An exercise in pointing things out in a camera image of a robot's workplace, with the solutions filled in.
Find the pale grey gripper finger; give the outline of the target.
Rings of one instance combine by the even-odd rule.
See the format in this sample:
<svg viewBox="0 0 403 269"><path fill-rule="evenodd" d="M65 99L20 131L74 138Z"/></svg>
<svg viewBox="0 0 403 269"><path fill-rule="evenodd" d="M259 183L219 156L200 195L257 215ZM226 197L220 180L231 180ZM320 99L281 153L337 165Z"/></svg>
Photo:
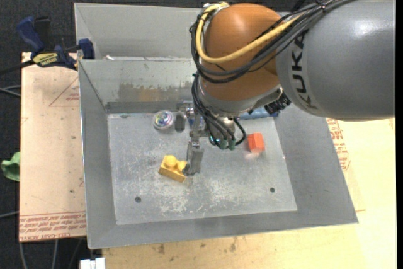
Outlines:
<svg viewBox="0 0 403 269"><path fill-rule="evenodd" d="M204 148L201 147L199 142L194 144L194 171L199 173L201 171L202 159Z"/></svg>
<svg viewBox="0 0 403 269"><path fill-rule="evenodd" d="M192 175L193 174L193 141L188 141L187 146L187 153L186 153L186 160L187 160L187 167L186 167L186 174Z"/></svg>

